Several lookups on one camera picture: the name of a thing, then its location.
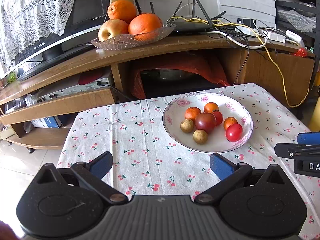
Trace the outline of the front large orange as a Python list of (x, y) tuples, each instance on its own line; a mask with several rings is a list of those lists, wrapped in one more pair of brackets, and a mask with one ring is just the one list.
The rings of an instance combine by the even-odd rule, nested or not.
[(129, 24), (128, 32), (139, 41), (152, 40), (158, 36), (156, 30), (163, 27), (161, 19), (151, 13), (136, 16)]

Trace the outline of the red cloth in cabinet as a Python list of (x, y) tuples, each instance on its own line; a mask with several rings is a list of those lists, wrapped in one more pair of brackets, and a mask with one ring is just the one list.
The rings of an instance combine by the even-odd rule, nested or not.
[(134, 60), (127, 78), (131, 94), (139, 99), (229, 85), (216, 56), (189, 51)]

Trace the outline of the white power strip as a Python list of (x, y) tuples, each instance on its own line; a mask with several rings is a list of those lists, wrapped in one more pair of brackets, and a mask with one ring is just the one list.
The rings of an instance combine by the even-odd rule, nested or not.
[(267, 38), (269, 41), (276, 41), (276, 42), (281, 42), (285, 43), (286, 37), (283, 34), (276, 33), (271, 30), (267, 29), (249, 29), (243, 26), (237, 26), (235, 27), (235, 31), (239, 33), (243, 33), (245, 35), (248, 35), (250, 37), (256, 37), (259, 35), (260, 37)]

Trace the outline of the wooden tv cabinet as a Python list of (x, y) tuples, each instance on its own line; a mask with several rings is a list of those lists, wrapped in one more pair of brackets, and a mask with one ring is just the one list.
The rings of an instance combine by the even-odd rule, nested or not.
[(13, 130), (8, 142), (31, 150), (63, 147), (69, 127), (24, 130), (37, 118), (68, 115), (67, 125), (81, 111), (117, 101), (151, 98), (211, 87), (256, 83), (285, 105), (299, 104), (315, 81), (319, 48), (306, 57), (298, 47), (277, 42), (265, 49), (241, 49), (206, 35), (167, 37), (154, 44), (122, 51), (92, 49), (1, 90), (1, 105), (40, 89), (82, 75), (110, 70), (114, 85), (1, 111), (1, 123)]

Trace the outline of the silver set-top box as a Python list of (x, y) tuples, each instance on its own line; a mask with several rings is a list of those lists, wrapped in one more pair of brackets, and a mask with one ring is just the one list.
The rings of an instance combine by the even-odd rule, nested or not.
[(37, 94), (37, 102), (44, 102), (87, 90), (95, 90), (103, 85), (112, 86), (113, 84), (113, 76), (108, 69), (85, 72), (57, 81), (40, 89)]

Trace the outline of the white floral ceramic bowl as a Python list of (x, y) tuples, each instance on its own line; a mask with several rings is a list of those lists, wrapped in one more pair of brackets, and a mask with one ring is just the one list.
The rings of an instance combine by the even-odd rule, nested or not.
[(253, 119), (244, 105), (212, 92), (176, 98), (165, 108), (162, 122), (175, 142), (203, 153), (236, 150), (253, 132)]

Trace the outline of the cherry print tablecloth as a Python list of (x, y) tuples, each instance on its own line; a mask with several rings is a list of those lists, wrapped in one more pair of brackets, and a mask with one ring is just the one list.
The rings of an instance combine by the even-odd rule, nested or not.
[[(308, 217), (300, 232), (302, 239), (319, 238), (319, 179), (293, 171), (293, 160), (274, 153), (279, 142), (295, 142), (308, 128), (262, 87), (248, 83), (217, 88), (216, 93), (240, 102), (253, 119), (253, 132), (241, 148), (225, 157), (233, 163), (246, 162), (265, 169), (281, 166), (303, 198)], [(209, 155), (175, 142), (165, 131), (162, 114), (172, 101), (178, 108), (194, 105), (183, 96), (168, 96), (92, 108), (79, 113), (72, 124), (57, 163), (70, 167), (89, 162), (103, 152), (113, 155), (113, 168), (104, 181), (132, 197), (135, 194), (173, 195), (199, 193), (218, 183), (210, 169)]]

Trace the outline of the black metal shelf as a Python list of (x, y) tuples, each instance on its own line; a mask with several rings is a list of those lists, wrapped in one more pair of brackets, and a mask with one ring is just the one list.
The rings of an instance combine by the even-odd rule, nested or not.
[(276, 24), (300, 35), (307, 47), (313, 48), (315, 66), (311, 85), (319, 71), (319, 0), (276, 0)]

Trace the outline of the mandarin orange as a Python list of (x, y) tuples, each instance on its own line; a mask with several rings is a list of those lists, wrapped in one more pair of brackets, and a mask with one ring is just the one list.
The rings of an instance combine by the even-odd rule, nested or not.
[(201, 110), (197, 107), (189, 107), (185, 110), (184, 117), (185, 119), (190, 119), (192, 122), (195, 122), (196, 117), (202, 113)]
[(219, 107), (214, 102), (208, 102), (208, 103), (205, 104), (203, 110), (204, 110), (205, 113), (213, 113), (215, 111), (219, 111)]
[(224, 122), (223, 122), (223, 127), (225, 129), (225, 131), (230, 127), (232, 126), (233, 124), (236, 124), (238, 123), (237, 119), (235, 117), (227, 117), (225, 118)]

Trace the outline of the black television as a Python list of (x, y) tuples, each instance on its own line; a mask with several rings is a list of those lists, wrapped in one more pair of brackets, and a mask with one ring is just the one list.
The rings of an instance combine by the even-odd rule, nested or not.
[(36, 55), (97, 29), (110, 0), (1, 0), (1, 78)]

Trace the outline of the yellow red apple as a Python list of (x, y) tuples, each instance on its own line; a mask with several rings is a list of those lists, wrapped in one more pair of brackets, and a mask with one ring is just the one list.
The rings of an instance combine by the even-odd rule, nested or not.
[(112, 37), (122, 34), (128, 34), (129, 25), (119, 19), (112, 19), (106, 21), (98, 31), (99, 41), (106, 41)]

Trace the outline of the small red tomato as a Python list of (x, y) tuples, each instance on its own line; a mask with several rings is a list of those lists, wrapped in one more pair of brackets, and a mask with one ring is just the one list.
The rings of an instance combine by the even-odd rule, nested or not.
[(223, 122), (223, 114), (220, 111), (214, 111), (213, 115), (216, 118), (216, 126), (220, 126)]
[(236, 142), (241, 139), (243, 128), (239, 123), (234, 123), (226, 130), (225, 136), (228, 141)]

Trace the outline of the brown kiwi fruit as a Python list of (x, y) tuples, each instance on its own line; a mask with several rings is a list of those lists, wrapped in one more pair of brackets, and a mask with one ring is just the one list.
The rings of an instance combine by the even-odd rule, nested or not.
[(207, 142), (208, 140), (208, 134), (206, 131), (202, 130), (202, 129), (198, 129), (195, 130), (193, 133), (193, 140), (199, 144), (199, 145), (203, 145)]
[(184, 133), (191, 133), (194, 129), (194, 122), (191, 119), (185, 119), (180, 123), (180, 129)]

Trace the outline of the top large orange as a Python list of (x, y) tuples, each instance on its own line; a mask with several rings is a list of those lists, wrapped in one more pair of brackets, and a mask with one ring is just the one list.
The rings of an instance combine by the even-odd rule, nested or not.
[(130, 23), (137, 16), (137, 10), (130, 1), (117, 0), (108, 6), (107, 15), (111, 20), (118, 19)]

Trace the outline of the small red ornament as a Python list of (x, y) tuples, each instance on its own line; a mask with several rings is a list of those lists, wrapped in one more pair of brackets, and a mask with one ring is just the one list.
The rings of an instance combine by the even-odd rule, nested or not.
[(298, 56), (298, 57), (307, 57), (308, 52), (305, 48), (300, 47), (295, 53), (291, 53), (291, 55)]

